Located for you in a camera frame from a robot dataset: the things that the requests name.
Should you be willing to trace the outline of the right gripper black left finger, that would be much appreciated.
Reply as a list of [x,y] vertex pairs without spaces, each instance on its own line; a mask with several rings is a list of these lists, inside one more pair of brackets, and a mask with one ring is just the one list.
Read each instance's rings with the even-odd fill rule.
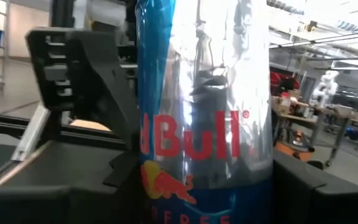
[[139,224],[141,210],[139,156],[123,152],[74,185],[69,224]]

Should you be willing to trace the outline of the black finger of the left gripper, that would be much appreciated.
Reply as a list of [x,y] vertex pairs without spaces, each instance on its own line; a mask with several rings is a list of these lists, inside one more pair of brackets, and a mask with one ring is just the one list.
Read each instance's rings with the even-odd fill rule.
[[112,34],[38,27],[27,33],[26,41],[48,110],[72,111],[98,122],[129,150],[140,149],[139,109]]

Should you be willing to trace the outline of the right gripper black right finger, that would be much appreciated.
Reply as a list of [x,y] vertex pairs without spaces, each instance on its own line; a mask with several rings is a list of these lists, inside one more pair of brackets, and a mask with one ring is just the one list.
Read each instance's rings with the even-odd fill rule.
[[299,159],[273,152],[273,223],[306,224],[316,188],[325,185],[323,171]]

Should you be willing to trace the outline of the blue silver Red Bull can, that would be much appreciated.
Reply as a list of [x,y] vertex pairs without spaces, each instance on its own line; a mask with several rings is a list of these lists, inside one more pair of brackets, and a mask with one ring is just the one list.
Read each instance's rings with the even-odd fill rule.
[[272,224],[266,0],[137,0],[140,173],[153,224]]

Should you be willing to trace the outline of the orange shop vacuum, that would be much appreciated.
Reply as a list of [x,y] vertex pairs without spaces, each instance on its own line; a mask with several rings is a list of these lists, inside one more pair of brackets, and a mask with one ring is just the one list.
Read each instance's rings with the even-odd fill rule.
[[274,143],[275,148],[280,152],[305,162],[309,161],[315,152],[303,132],[293,129],[281,129]]

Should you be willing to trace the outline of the wooden workbench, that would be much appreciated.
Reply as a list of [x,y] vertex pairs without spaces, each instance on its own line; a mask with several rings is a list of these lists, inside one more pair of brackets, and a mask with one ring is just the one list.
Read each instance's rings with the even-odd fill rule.
[[[313,111],[317,112],[317,118],[304,118],[300,116],[294,116],[290,114],[290,108],[292,105],[295,106],[302,106],[305,108],[312,109]],[[351,122],[357,122],[358,123],[358,117],[355,116],[354,113],[350,113],[348,115],[341,115],[336,108],[322,108],[318,106],[310,106],[306,103],[300,103],[292,101],[289,97],[279,97],[279,96],[273,96],[272,97],[272,109],[276,112],[278,116],[278,121],[275,126],[275,131],[273,134],[273,140],[275,141],[275,138],[278,136],[278,133],[283,128],[287,129],[293,129],[291,127],[292,123],[298,122],[302,124],[306,124],[309,127],[313,128],[312,135],[310,137],[306,136],[310,146],[316,147],[316,140],[317,135],[319,133],[319,130],[323,127],[323,121],[324,117],[327,114],[333,114],[335,116],[341,117],[343,119],[342,125],[340,130],[337,132],[336,135],[336,141],[334,144],[330,145],[331,148],[331,154],[329,158],[324,162],[323,167],[329,167],[331,166],[333,160],[335,159],[337,152],[339,151],[339,148],[341,147],[341,141],[344,137],[344,134],[346,132],[347,126]]]

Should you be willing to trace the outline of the red equipment case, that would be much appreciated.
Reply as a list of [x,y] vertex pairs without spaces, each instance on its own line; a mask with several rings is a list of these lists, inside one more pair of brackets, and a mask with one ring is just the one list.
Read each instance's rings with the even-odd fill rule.
[[273,96],[281,96],[282,93],[290,90],[299,90],[298,81],[288,75],[277,72],[270,72],[270,92]]

